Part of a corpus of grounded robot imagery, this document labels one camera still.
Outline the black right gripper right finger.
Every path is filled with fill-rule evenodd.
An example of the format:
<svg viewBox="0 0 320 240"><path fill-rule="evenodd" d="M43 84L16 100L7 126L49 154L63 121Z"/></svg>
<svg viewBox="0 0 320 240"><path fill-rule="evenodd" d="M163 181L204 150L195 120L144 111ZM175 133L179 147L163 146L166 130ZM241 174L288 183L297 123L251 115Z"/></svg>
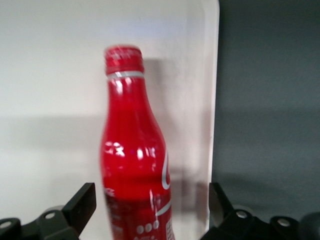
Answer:
<svg viewBox="0 0 320 240"><path fill-rule="evenodd" d="M299 222L274 216L264 222L249 211L234 208L217 182L209 184L209 216L212 226L202 240L298 240Z"/></svg>

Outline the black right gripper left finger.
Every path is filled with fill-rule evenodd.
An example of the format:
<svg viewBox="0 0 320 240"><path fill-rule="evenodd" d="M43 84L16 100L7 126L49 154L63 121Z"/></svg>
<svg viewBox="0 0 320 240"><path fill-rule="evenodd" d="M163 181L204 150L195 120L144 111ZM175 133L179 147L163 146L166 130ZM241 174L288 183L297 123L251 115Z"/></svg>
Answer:
<svg viewBox="0 0 320 240"><path fill-rule="evenodd" d="M85 183L62 207L22 227L24 240L78 240L97 207L95 184Z"/></svg>

